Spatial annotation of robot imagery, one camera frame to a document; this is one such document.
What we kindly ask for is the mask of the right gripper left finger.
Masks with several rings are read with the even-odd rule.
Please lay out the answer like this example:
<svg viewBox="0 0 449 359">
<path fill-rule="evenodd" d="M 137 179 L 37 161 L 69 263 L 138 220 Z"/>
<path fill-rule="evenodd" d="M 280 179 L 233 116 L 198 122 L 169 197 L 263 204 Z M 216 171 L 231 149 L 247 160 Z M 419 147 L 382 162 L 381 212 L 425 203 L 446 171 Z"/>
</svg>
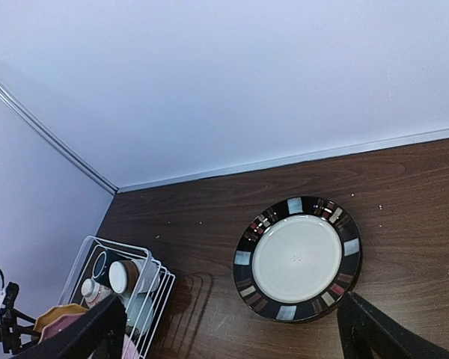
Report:
<svg viewBox="0 0 449 359">
<path fill-rule="evenodd" d="M 15 358 L 121 358 L 127 316 L 116 296 L 109 296 L 55 336 Z"/>
</svg>

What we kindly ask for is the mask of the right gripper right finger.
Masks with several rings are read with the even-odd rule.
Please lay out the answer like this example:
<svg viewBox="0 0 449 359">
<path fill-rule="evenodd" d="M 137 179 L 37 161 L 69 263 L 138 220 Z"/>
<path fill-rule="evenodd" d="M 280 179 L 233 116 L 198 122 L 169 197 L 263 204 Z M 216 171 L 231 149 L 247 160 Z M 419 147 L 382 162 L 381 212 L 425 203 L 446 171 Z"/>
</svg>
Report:
<svg viewBox="0 0 449 359">
<path fill-rule="evenodd" d="M 449 351 L 405 329 L 353 292 L 337 309 L 345 358 L 449 358 Z"/>
</svg>

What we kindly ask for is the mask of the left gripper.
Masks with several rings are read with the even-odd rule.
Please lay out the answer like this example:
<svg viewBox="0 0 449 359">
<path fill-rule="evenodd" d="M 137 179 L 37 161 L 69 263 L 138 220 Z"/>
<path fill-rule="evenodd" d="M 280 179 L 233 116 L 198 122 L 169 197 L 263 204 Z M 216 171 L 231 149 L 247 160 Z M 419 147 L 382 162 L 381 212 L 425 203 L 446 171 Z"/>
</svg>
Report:
<svg viewBox="0 0 449 359">
<path fill-rule="evenodd" d="M 36 320 L 18 310 L 7 310 L 0 318 L 0 343 L 5 354 L 17 355 L 37 345 Z"/>
</svg>

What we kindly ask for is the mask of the dark pink polka dot plate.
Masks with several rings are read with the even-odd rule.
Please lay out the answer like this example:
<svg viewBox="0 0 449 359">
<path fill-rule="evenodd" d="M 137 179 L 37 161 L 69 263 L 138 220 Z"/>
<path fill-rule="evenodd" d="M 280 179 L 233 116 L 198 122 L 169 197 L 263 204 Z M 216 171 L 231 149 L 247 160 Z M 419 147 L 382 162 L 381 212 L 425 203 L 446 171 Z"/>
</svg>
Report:
<svg viewBox="0 0 449 359">
<path fill-rule="evenodd" d="M 56 337 L 65 338 L 67 343 L 78 342 L 90 322 L 90 319 L 82 314 L 63 315 L 43 328 L 38 343 L 41 344 Z"/>
</svg>

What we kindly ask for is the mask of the yellow polka dot plate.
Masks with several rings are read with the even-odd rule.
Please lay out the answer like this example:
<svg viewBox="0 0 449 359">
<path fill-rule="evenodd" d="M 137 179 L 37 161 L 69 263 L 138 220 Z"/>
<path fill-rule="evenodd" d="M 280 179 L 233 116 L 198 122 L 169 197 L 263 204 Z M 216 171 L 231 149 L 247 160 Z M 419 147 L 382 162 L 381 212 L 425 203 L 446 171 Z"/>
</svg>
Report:
<svg viewBox="0 0 449 359">
<path fill-rule="evenodd" d="M 63 315 L 82 314 L 87 311 L 87 308 L 76 303 L 54 306 L 37 318 L 34 324 L 34 331 L 41 333 L 48 324 L 54 322 Z"/>
</svg>

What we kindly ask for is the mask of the black rimmed cream plate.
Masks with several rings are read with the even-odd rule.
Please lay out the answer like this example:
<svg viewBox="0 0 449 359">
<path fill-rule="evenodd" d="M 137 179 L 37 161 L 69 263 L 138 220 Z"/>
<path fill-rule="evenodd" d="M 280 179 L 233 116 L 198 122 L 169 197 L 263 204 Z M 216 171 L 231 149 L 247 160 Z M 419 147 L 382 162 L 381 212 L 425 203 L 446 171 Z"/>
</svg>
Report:
<svg viewBox="0 0 449 359">
<path fill-rule="evenodd" d="M 276 322 L 310 322 L 335 310 L 358 281 L 361 235 L 340 204 L 292 197 L 259 213 L 242 233 L 233 281 L 243 302 Z"/>
</svg>

